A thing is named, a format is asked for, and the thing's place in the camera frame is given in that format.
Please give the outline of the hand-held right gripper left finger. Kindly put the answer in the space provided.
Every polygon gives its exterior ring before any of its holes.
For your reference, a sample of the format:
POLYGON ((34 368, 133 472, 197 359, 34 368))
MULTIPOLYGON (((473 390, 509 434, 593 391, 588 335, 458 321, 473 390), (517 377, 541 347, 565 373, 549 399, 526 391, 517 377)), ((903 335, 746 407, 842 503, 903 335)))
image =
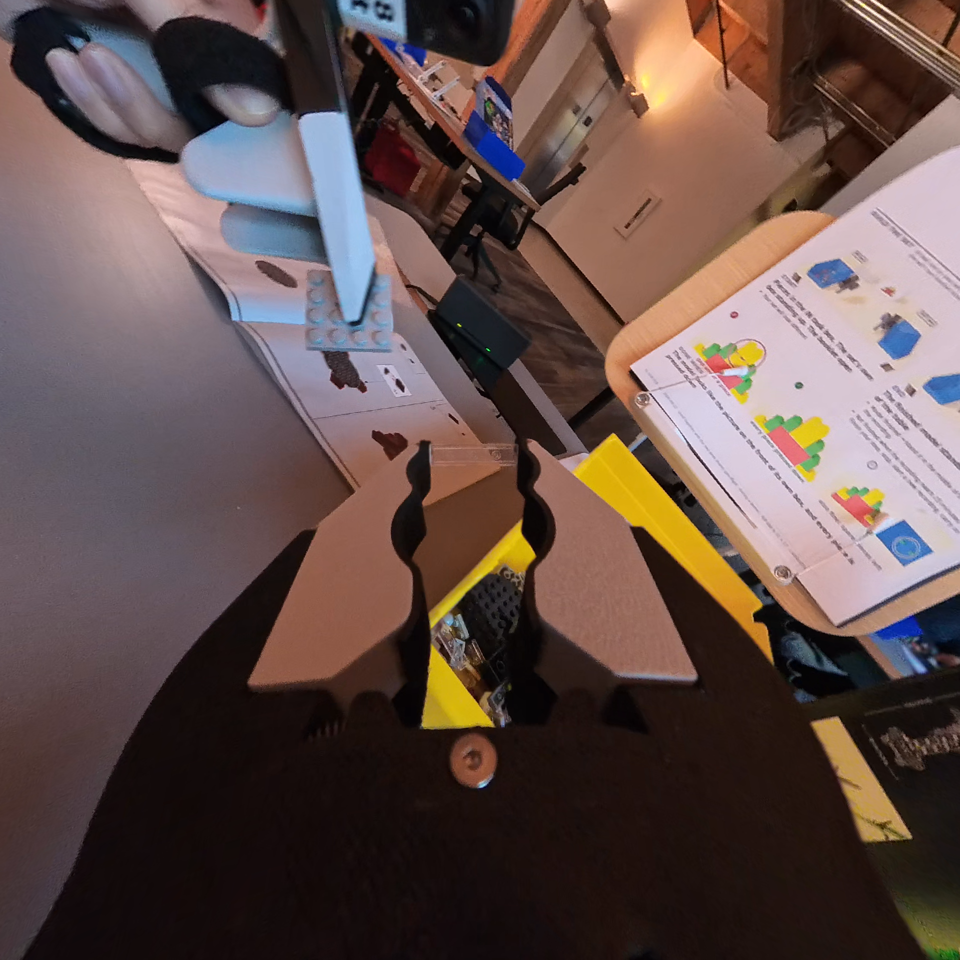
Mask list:
POLYGON ((247 681, 252 692, 318 691, 336 714, 382 692, 421 726, 430 626, 415 552, 425 539, 430 443, 391 459, 318 522, 247 681))

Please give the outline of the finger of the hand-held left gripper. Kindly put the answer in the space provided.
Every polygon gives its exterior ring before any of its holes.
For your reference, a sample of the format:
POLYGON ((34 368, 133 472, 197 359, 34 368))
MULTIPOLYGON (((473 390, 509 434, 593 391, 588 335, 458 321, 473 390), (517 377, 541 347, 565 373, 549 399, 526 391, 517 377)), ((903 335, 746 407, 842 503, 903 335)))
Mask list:
POLYGON ((341 112, 308 112, 297 117, 297 137, 339 311, 348 325, 354 325, 365 311, 375 278, 375 254, 365 220, 353 127, 341 112))

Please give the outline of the yellow plastic parts bin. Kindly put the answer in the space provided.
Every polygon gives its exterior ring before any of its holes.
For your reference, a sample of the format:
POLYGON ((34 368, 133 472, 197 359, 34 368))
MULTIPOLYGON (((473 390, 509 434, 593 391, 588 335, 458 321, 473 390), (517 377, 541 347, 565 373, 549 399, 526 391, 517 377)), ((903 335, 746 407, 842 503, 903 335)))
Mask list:
MULTIPOLYGON (((631 527, 642 527, 744 627, 755 647, 772 660, 768 627, 755 620, 761 599, 618 435, 605 439, 592 455, 580 455, 570 472, 631 522, 631 527)), ((482 575, 500 566, 526 570, 532 561, 535 552, 522 538, 522 524, 514 524, 484 556, 474 556, 466 574, 440 599, 430 601, 430 627, 435 627, 482 575)), ((430 651, 427 662, 421 726, 492 726, 439 651, 430 651)))

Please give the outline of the pile of toy bricks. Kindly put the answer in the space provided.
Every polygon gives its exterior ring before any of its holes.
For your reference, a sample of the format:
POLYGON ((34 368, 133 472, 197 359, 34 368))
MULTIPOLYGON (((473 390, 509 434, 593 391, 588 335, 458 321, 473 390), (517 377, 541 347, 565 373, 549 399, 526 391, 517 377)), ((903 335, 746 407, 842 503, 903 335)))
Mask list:
MULTIPOLYGON (((517 583, 523 588, 523 570, 514 570, 510 566, 498 566, 496 570, 517 579, 517 583)), ((510 723, 510 714, 506 709, 506 696, 510 691, 510 671, 506 662, 509 639, 492 660, 482 660, 479 649, 470 640, 463 630, 463 620, 458 618, 458 599, 445 616, 439 618, 439 626, 432 626, 430 630, 432 647, 452 666, 452 671, 462 681, 466 692, 476 700, 482 714, 492 721, 492 726, 510 723)))

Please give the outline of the long clear toy brick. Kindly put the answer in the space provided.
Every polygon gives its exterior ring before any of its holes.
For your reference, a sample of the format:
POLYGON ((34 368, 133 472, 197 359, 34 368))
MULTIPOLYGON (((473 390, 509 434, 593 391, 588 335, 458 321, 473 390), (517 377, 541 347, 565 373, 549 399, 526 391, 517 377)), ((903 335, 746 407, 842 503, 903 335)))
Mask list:
POLYGON ((517 464, 517 443, 474 443, 474 447, 439 447, 430 443, 430 468, 489 468, 506 469, 517 464))

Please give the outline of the grey desk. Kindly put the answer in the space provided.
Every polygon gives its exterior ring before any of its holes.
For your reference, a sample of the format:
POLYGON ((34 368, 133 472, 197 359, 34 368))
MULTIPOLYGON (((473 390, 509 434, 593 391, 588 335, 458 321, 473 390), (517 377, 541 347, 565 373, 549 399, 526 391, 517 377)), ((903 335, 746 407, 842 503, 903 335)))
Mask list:
POLYGON ((127 167, 2 44, 2 958, 183 651, 351 486, 127 167))

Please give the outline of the person's left hand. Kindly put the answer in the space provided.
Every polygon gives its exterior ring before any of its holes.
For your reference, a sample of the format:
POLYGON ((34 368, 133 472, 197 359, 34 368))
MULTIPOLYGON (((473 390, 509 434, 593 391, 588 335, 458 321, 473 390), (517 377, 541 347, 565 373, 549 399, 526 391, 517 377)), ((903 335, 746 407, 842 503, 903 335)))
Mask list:
MULTIPOLYGON (((66 101, 107 137, 135 147, 179 154, 192 137, 183 117, 165 108, 147 82, 112 50, 52 50, 43 57, 66 101)), ((209 86, 205 98, 242 127, 268 127, 279 103, 248 86, 209 86)))

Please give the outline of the red storage box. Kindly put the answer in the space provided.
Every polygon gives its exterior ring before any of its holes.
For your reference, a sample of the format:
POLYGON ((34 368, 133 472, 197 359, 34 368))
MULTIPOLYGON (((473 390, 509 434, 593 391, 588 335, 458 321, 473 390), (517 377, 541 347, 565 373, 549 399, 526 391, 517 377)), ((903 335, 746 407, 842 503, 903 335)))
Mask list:
POLYGON ((365 147, 362 172, 393 197, 408 197, 422 172, 412 145, 393 121, 382 121, 365 147))

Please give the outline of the long wooden table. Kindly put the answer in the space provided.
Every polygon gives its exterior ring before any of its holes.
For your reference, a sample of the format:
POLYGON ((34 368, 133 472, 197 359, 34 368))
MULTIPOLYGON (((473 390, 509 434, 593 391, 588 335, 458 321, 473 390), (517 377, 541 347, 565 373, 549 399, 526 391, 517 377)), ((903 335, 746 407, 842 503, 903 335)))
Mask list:
POLYGON ((457 258, 474 225, 479 225, 482 219, 498 206, 502 210, 526 208, 523 223, 532 220, 532 215, 541 208, 541 199, 536 199, 518 178, 509 178, 482 154, 476 154, 463 137, 458 120, 448 117, 439 103, 430 101, 427 90, 417 86, 417 76, 389 46, 383 46, 382 38, 354 31, 351 50, 362 64, 351 95, 362 173, 369 173, 365 159, 373 147, 373 127, 382 127, 389 107, 393 107, 425 142, 432 162, 448 173, 448 195, 462 188, 470 167, 479 177, 476 195, 440 242, 439 252, 445 263, 457 258))

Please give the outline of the large blue storage bin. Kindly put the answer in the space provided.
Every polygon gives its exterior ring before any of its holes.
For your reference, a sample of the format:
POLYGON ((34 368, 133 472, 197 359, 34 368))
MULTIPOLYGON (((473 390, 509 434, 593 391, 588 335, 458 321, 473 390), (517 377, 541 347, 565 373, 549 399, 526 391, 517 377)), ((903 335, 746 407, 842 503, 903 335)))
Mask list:
POLYGON ((492 76, 474 86, 463 140, 509 181, 523 173, 523 162, 514 154, 514 103, 492 76))

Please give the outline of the black office chair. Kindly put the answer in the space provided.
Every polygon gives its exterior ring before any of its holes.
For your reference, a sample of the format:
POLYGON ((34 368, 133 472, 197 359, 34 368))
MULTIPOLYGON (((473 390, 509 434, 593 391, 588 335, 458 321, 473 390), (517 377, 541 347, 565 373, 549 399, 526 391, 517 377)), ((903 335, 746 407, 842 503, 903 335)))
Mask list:
MULTIPOLYGON (((539 195, 535 195, 535 202, 539 208, 546 206, 563 190, 576 188, 583 173, 585 173, 585 167, 579 162, 567 173, 563 173, 558 181, 552 181, 539 195)), ((482 181, 476 181, 476 184, 466 181, 462 188, 462 195, 470 199, 470 206, 474 206, 482 193, 484 193, 482 181)), ((479 267, 484 267, 492 276, 489 291, 492 293, 500 291, 500 273, 498 273, 496 263, 489 260, 489 254, 484 249, 484 238, 492 238, 506 252, 517 252, 523 234, 526 234, 526 225, 532 223, 532 219, 535 219, 535 208, 528 202, 522 206, 518 199, 502 199, 492 193, 487 195, 487 199, 482 202, 482 208, 476 210, 476 219, 474 219, 476 234, 466 234, 466 238, 462 243, 463 254, 473 265, 473 280, 476 280, 479 267)))

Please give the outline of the black electronic box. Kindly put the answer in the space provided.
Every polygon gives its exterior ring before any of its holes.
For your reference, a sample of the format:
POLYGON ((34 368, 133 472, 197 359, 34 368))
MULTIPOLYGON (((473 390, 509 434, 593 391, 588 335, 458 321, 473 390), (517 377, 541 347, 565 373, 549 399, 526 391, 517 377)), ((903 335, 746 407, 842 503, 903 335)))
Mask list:
POLYGON ((514 365, 532 339, 510 325, 470 280, 453 278, 439 306, 427 315, 448 351, 484 386, 514 365))

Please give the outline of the instruction booklet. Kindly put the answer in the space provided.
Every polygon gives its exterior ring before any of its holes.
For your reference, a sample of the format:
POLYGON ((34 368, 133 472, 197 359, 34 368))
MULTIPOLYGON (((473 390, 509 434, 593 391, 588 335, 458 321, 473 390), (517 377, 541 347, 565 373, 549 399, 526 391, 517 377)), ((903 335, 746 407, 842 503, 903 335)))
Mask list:
POLYGON ((314 219, 221 202, 179 167, 127 162, 139 193, 183 254, 221 287, 229 317, 322 452, 360 489, 382 464, 427 439, 435 447, 506 447, 510 435, 405 291, 373 215, 373 302, 391 317, 387 354, 334 342, 314 351, 312 287, 330 267, 314 219))

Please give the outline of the printed instruction sheet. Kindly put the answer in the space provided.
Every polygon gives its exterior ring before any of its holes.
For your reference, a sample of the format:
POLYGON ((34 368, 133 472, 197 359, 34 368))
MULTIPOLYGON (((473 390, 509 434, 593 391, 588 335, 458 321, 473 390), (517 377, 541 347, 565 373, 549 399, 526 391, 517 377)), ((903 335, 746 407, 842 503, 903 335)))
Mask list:
POLYGON ((956 570, 956 147, 631 365, 637 407, 832 626, 956 570))

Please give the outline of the black toy set box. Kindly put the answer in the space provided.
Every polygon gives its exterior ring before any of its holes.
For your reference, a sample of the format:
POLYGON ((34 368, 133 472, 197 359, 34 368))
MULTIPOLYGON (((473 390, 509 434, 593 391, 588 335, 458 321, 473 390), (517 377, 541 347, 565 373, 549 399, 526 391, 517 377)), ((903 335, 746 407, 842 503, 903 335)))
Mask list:
POLYGON ((960 948, 956 670, 802 705, 866 853, 927 958, 960 948))

